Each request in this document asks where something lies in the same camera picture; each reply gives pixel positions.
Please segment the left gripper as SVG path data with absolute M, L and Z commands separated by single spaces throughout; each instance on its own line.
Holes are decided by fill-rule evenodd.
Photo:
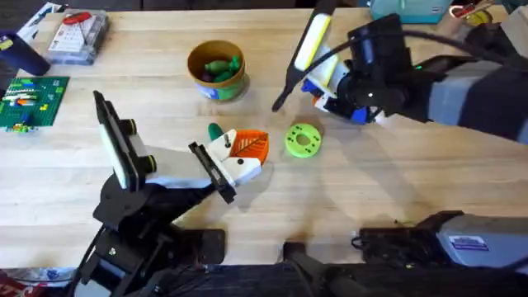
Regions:
M 208 133 L 208 148 L 192 143 L 187 151 L 108 144 L 113 173 L 103 184 L 94 219 L 113 231 L 147 231 L 171 224 L 215 191 L 226 203 L 234 202 L 235 187 L 261 172 L 269 134 Z

